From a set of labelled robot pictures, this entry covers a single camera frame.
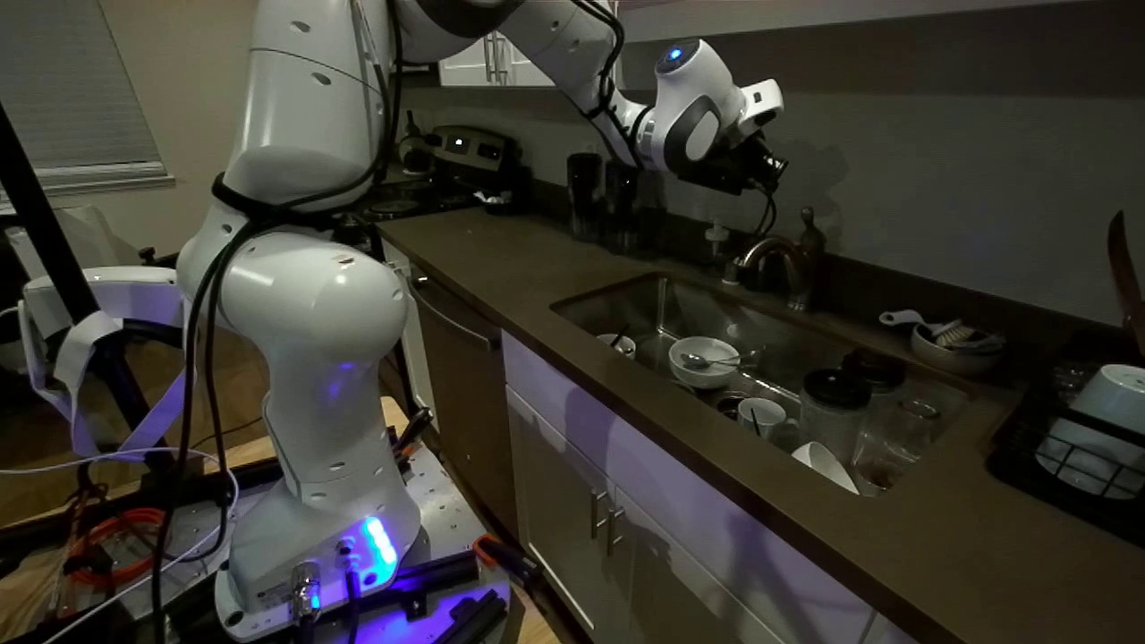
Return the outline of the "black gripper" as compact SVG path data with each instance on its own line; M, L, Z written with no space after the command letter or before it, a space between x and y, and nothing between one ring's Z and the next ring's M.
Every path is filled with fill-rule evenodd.
M703 161L686 161L679 177L720 193L772 193L789 161L761 137L720 139Z

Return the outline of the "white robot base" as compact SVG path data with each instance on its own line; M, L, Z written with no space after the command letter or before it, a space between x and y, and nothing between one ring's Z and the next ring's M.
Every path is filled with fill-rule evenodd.
M241 644L318 623L398 581L419 541L419 509L405 488L351 509L308 509L282 483L234 526L216 572L216 614Z

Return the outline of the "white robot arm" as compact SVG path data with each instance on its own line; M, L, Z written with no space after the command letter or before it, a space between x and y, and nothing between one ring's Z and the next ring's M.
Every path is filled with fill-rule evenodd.
M300 536L419 511L377 431L377 366L408 316L398 275L331 236L378 177L390 78L506 34L599 129L615 161L724 193L766 187L780 161L761 126L785 109L768 78L741 87L705 39L660 56L656 96L615 78L625 26L601 0L259 0L242 126L213 211L176 275L196 332L229 324L271 368L264 422L282 483L241 519Z

